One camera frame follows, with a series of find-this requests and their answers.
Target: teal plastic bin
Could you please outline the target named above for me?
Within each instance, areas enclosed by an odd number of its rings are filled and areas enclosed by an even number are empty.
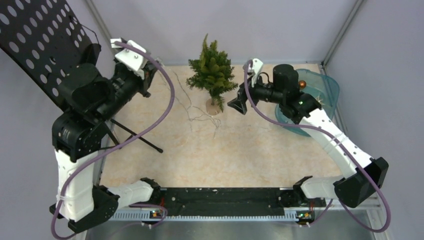
[[[337,100],[339,99],[339,84],[329,76],[307,69],[297,69],[296,71],[299,73],[299,81],[303,80],[306,82],[306,87],[302,91],[312,95],[320,102],[328,117],[332,119],[336,110]],[[278,104],[275,107],[275,117],[280,123],[294,124],[292,120],[283,115]],[[298,127],[284,128],[294,133],[310,137],[309,134]]]

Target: black stand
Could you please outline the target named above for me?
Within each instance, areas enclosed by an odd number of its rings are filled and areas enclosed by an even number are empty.
[[[137,135],[137,133],[135,133],[134,131],[132,131],[131,129],[129,129],[128,127],[122,125],[121,123],[119,123],[118,121],[111,119],[110,120],[113,124],[117,125],[118,127],[120,127],[121,129],[127,131],[128,133],[130,133],[131,135],[126,139],[130,139],[132,137],[134,137],[135,135]],[[156,149],[159,153],[163,153],[164,150],[162,150],[161,148],[157,147],[156,145],[154,145],[153,143],[147,141],[146,139],[139,137],[138,139],[140,139],[141,141],[143,141],[144,143],[146,143],[147,145],[149,145],[150,147]]]

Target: miniature christmas tree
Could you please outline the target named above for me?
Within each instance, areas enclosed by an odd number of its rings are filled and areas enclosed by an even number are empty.
[[[218,51],[218,42],[215,40],[207,44],[208,34],[204,37],[200,59],[189,59],[188,65],[195,74],[187,78],[186,84],[192,88],[208,91],[211,104],[217,105],[221,112],[224,111],[223,93],[230,92],[238,87],[232,82],[234,78],[231,60],[225,51]]]

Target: gray wall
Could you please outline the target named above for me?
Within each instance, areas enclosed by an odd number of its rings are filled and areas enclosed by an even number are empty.
[[[395,239],[422,239],[424,1],[367,1],[328,66],[348,135],[390,167]]]
[[[167,65],[218,40],[233,63],[322,61],[355,0],[93,0],[114,37],[135,40]]]
[[[84,25],[98,31],[83,0],[69,5]],[[97,66],[109,77],[113,56],[99,37],[104,48]],[[2,50],[0,81],[0,239],[54,239],[49,206],[56,201],[58,167],[51,135],[61,111]],[[63,236],[71,233],[66,222],[57,225]]]

